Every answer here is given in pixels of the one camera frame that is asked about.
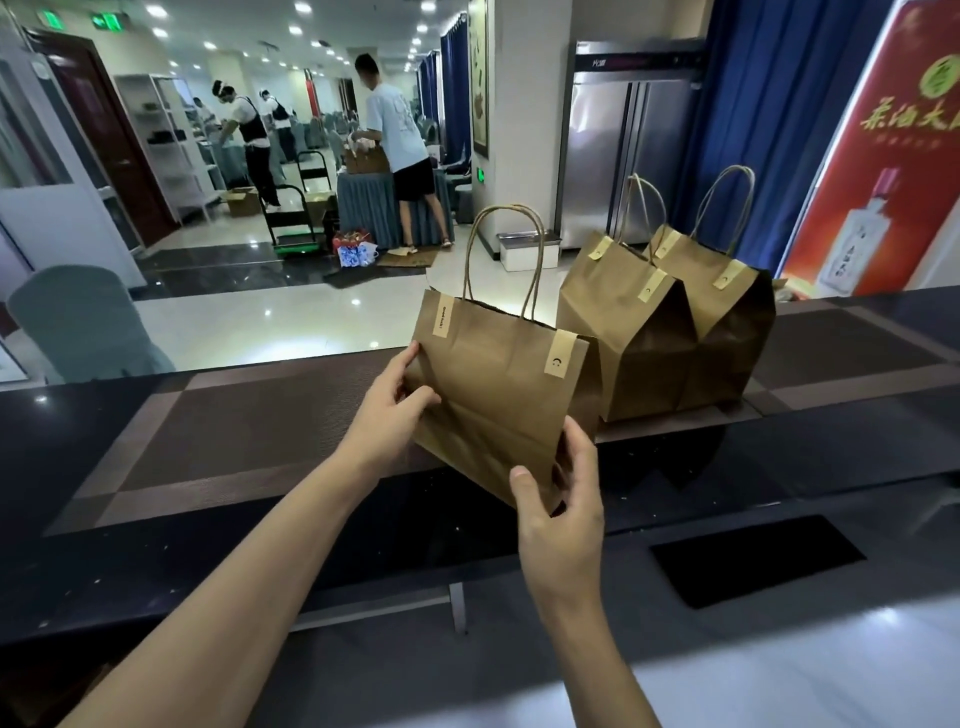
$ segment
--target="white shelving unit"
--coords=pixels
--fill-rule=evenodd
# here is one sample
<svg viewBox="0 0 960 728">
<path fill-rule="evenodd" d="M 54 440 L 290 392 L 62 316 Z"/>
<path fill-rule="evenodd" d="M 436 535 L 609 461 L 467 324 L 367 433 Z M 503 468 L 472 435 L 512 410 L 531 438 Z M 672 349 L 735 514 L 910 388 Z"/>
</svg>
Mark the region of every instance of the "white shelving unit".
<svg viewBox="0 0 960 728">
<path fill-rule="evenodd" d="M 204 157 L 209 141 L 186 81 L 159 74 L 114 80 L 170 211 L 178 222 L 194 210 L 209 221 L 208 207 L 220 201 L 223 176 L 208 162 L 209 153 Z"/>
</svg>

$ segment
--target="light blue t-shirt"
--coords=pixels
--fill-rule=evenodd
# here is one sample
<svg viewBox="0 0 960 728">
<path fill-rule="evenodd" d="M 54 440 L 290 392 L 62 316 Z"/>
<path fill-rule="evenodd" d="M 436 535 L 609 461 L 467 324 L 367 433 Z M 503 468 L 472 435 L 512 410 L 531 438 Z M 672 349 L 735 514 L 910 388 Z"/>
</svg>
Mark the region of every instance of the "light blue t-shirt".
<svg viewBox="0 0 960 728">
<path fill-rule="evenodd" d="M 380 146 L 392 172 L 429 157 L 410 105 L 395 86 L 380 84 L 371 92 L 367 99 L 367 128 L 383 134 Z"/>
</svg>

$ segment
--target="exit sign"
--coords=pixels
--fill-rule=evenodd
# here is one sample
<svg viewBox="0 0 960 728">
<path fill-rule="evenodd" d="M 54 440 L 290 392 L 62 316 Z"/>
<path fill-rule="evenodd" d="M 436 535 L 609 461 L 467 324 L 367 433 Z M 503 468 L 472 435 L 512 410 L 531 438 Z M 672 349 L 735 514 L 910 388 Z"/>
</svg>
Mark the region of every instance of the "exit sign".
<svg viewBox="0 0 960 728">
<path fill-rule="evenodd" d="M 51 30 L 61 31 L 63 30 L 63 21 L 60 20 L 60 16 L 53 11 L 37 11 L 37 16 L 40 18 L 40 21 Z"/>
<path fill-rule="evenodd" d="M 120 22 L 120 16 L 115 12 L 92 12 L 90 22 L 98 31 L 122 33 L 124 30 L 123 23 Z"/>
</svg>

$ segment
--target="stainless steel refrigerator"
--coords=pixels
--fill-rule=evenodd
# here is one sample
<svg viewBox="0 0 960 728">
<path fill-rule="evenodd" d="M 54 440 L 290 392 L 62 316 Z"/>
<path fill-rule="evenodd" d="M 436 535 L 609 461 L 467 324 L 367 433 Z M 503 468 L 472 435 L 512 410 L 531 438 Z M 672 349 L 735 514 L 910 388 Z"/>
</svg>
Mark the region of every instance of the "stainless steel refrigerator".
<svg viewBox="0 0 960 728">
<path fill-rule="evenodd" d="M 706 67 L 701 39 L 573 44 L 554 221 L 564 248 L 618 229 L 623 184 L 634 172 L 657 186 L 669 211 Z M 655 230 L 662 213 L 647 198 Z M 644 243 L 652 234 L 635 198 L 625 239 Z"/>
</svg>

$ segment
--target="hand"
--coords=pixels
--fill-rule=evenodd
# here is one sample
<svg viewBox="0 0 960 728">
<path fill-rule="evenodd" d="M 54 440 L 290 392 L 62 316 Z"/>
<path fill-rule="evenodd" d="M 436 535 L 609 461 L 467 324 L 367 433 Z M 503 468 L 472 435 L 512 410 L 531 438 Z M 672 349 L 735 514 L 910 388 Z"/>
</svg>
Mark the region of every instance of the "hand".
<svg viewBox="0 0 960 728">
<path fill-rule="evenodd" d="M 397 354 L 367 390 L 353 423 L 337 451 L 380 478 L 407 447 L 423 410 L 440 403 L 440 395 L 423 386 L 409 397 L 403 373 L 420 350 L 415 341 Z"/>
<path fill-rule="evenodd" d="M 597 449 L 571 417 L 564 421 L 566 451 L 572 473 L 566 511 L 551 519 L 543 508 L 537 481 L 517 466 L 510 471 L 516 498 L 520 565 L 530 595 L 544 622 L 577 617 L 601 608 L 600 551 L 603 546 L 603 501 Z"/>
</svg>

